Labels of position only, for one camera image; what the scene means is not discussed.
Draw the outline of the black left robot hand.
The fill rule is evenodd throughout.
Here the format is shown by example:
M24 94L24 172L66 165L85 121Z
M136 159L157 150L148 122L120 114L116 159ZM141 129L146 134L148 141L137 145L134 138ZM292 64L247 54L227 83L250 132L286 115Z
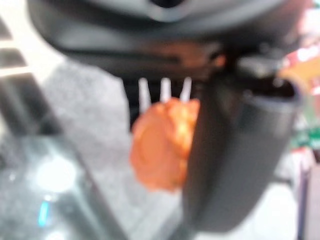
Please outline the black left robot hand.
M55 49L128 79L191 77L200 111L183 188L199 231L227 232L256 205L293 131L303 93L279 77L307 0L29 0Z

